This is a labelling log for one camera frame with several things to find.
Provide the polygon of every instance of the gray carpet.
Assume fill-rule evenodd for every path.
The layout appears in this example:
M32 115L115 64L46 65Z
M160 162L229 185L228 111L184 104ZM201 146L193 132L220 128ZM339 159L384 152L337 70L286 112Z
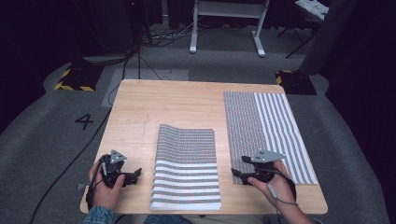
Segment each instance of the gray carpet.
M154 70L187 70L190 81L276 84L275 71L297 69L305 46L289 59L299 45L292 31L277 38L278 30L263 30L266 57L258 57L250 36L251 27L238 31L205 30L198 36L198 50L189 54L188 36L161 48L142 47ZM104 69L97 91L56 91L53 88L67 64L49 74L46 94L26 108L0 136L0 222L28 223L38 201L50 184L86 146L109 107L102 106L115 71L122 64ZM134 56L126 66L137 68ZM149 69L142 63L142 69ZM323 223L389 223L380 185L363 157L345 122L324 93L327 80L311 78L317 96L288 95L292 112L304 139L318 181L329 206ZM90 114L94 123L83 131L75 120ZM89 144L39 207L35 223L82 223L79 211L82 192L77 183L87 183L104 127Z

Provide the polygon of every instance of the yellow and black tape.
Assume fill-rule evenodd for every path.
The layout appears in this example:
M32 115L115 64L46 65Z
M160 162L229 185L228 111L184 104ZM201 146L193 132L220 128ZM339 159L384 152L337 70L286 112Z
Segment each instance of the yellow and black tape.
M275 78L276 78L276 84L277 84L277 85L282 86L282 77L281 77L281 74L285 74L285 73L293 73L293 71L290 71L290 70L280 70L280 71L277 71L277 72L275 73Z
M62 74L61 78L58 81L58 84L55 86L55 90L66 90L66 91L95 91L94 83L80 83L81 80L76 78L76 74L73 74L71 66L67 67L67 69Z

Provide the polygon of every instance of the number 4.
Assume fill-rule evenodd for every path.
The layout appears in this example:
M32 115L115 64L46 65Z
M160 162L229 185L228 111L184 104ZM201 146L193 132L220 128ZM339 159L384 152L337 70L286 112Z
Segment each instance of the number 4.
M86 114L84 116L82 116L79 119L76 119L75 123L84 123L84 127L82 128L82 130L85 130L87 128L88 123L93 123L93 120L90 120L91 115L90 114Z

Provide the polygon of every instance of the person's left hand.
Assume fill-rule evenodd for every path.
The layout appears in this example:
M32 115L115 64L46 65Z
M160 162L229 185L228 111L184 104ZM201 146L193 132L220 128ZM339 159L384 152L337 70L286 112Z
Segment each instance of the person's left hand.
M88 176L90 178L90 182L92 181L93 174L96 170L96 166L99 161L97 161L93 167L91 168ZM114 185L113 189L106 186L105 182L103 181L101 171L102 165L99 165L99 170L96 175L96 178L93 182L93 185L96 186L93 190L93 202L92 206L103 206L112 210L115 210L120 198L120 192L122 188L123 181L125 179L125 175L120 175L117 178L116 184Z

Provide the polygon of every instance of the wooden table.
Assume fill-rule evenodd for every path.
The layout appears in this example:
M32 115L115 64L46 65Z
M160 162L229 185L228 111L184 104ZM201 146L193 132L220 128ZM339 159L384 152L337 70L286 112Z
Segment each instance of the wooden table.
M276 85L215 82L123 80L108 119L96 161L111 149L128 157L122 167L142 168L137 185L122 190L116 209L121 214L274 214L275 208L251 186L234 185L224 109L224 91L284 93ZM150 209L160 124L178 128L213 129L219 171L221 209L218 211L159 211ZM320 185L297 185L297 203L307 214L324 214L327 204ZM80 209L87 213L85 195Z

